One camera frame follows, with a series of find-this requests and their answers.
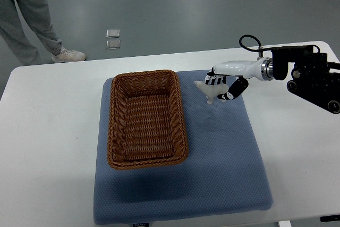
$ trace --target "black cable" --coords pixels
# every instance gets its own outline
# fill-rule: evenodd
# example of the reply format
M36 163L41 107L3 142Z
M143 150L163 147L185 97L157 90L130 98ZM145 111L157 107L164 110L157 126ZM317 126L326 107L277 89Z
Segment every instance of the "black cable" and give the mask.
M254 40L258 43L259 47L261 47L262 44L261 44L260 40L257 39L255 36L252 36L252 35L243 35L242 37L240 37L239 44L240 44L240 46L241 46L242 48L244 48L244 49L246 49L246 50L248 50L248 51L250 51L250 52L262 53L262 52L264 52L264 51L271 51L271 50L277 49L277 47L260 48L260 49L250 49L250 48L248 48L248 47L246 47L246 46L244 46L244 45L242 44L242 40L243 40L245 37L250 37L250 38L254 39ZM311 46L316 47L316 49L318 49L318 53L320 53L320 48L319 48L317 45L311 45Z

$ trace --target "gray floor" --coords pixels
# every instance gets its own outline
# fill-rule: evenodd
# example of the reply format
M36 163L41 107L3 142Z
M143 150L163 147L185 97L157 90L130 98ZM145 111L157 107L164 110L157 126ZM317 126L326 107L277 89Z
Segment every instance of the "gray floor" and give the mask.
M86 53L88 60L234 48L246 33L264 45L325 41L340 57L340 0L48 1L64 46ZM24 21L23 27L43 64L51 64L50 53ZM111 28L121 30L121 48L107 51L106 30ZM20 63L2 38L0 49L1 96L11 71ZM339 222L320 223L319 218L292 225L340 226Z

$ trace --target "white table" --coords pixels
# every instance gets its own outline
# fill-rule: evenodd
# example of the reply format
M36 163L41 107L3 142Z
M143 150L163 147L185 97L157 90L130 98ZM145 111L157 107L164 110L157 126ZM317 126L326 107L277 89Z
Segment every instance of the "white table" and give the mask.
M326 43L289 45L306 44L318 45L328 61L338 62ZM106 79L144 70L210 69L256 57L237 48L15 69L0 101L0 226L95 226L96 151ZM289 93L287 80L290 72L285 81L252 78L243 93L272 208L152 227L265 223L340 213L340 115Z

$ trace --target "basket rim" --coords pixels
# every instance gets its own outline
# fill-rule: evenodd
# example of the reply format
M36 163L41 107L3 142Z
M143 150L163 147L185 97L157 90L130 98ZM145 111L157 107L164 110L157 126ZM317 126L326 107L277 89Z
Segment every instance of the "basket rim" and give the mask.
M110 108L109 108L109 131L110 128L114 125L115 120L115 101L113 100L117 94L117 90L115 90L117 84L121 79L126 79L128 77L145 77L146 75L160 75L160 74L170 74L171 78L175 80L173 83L173 88L171 94L175 94L175 99L178 107L177 114L179 115L180 121L180 136L182 137L179 141L180 152L178 155L173 155L165 158L153 158L153 159L141 159L141 160L124 160L124 161L115 161L113 160L113 147L114 142L113 138L110 138L108 134L108 144L107 144L107 161L109 165L117 170L128 170L128 169L138 169L142 167L152 167L152 166L166 166L166 165L174 165L181 163L184 161L189 153L189 145L188 138L186 134L185 128L185 120L184 120L184 112L182 105L182 97L181 97L181 89L178 75L176 72L172 70L153 70L153 71L141 71L141 72L130 72L130 73L122 73L118 74L116 77L112 79L111 90L110 90Z

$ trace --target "small white figurine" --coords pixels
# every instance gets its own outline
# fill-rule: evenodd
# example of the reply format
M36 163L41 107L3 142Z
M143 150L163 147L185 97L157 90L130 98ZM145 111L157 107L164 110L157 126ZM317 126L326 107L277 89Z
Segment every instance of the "small white figurine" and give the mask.
M202 81L195 81L195 85L197 88L203 92L207 98L207 103L211 105L214 102L214 98L220 94L224 94L229 90L229 86L225 83L220 83L218 85L206 85Z

